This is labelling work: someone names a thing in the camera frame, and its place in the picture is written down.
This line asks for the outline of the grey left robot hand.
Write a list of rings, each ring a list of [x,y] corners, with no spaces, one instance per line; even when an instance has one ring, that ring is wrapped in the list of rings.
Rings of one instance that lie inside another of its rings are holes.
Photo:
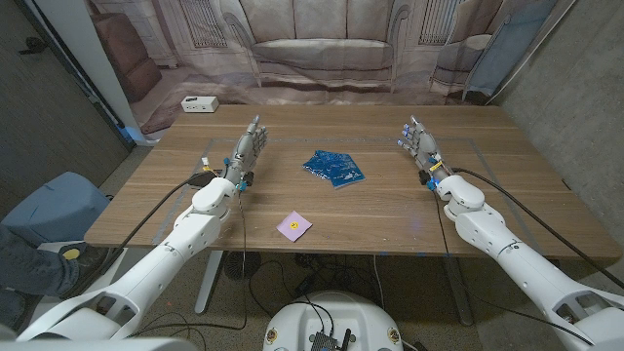
[[[267,142],[266,128],[260,127],[259,122],[260,116],[256,115],[233,148],[229,163],[222,174],[222,177],[234,184],[239,183],[254,169],[257,158]]]

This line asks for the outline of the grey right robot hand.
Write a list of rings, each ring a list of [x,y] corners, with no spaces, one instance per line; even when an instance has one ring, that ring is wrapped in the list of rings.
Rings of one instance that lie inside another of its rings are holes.
[[[397,144],[413,158],[419,168],[418,175],[422,185],[435,188],[443,179],[453,175],[445,164],[438,143],[414,115],[404,124],[402,137]]]

